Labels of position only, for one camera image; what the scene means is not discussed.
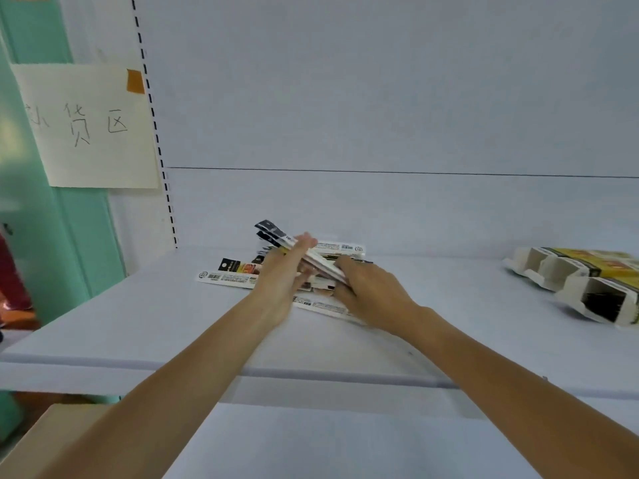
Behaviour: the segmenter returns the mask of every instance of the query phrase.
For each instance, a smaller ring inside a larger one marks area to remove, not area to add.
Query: person's left hand
[[[308,233],[296,238],[297,243],[286,255],[277,248],[268,253],[251,292],[251,296],[268,309],[268,317],[275,326],[286,319],[293,305],[293,294],[313,273],[300,262],[306,251],[315,247],[318,241]]]

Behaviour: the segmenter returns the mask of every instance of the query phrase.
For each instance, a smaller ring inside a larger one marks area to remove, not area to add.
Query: brown tape piece
[[[126,89],[135,94],[144,94],[144,81],[142,73],[139,70],[126,69],[128,71],[128,80],[126,81]]]

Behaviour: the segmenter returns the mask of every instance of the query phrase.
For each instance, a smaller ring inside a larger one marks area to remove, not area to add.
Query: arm
[[[160,479],[255,348],[289,314],[310,236],[265,259],[256,288],[112,406],[38,479]]]
[[[639,476],[639,437],[632,432],[418,306],[378,266],[348,258],[338,265],[353,291],[340,286],[335,296],[434,362],[542,477]]]

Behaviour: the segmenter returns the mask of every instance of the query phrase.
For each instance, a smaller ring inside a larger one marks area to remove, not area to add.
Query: red object
[[[0,292],[5,298],[3,303],[5,309],[27,310],[33,307],[2,235],[0,235]]]

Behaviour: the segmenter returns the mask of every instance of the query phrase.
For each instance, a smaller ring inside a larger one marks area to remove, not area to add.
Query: black horizontal line
[[[382,173],[397,175],[460,175],[460,176],[542,176],[553,178],[618,178],[618,179],[639,179],[639,176],[594,176],[594,175],[526,175],[520,173],[453,173],[436,171],[366,171],[366,170],[282,170],[277,168],[215,168],[206,166],[167,166],[173,170],[232,170],[232,171],[299,171],[315,173]]]

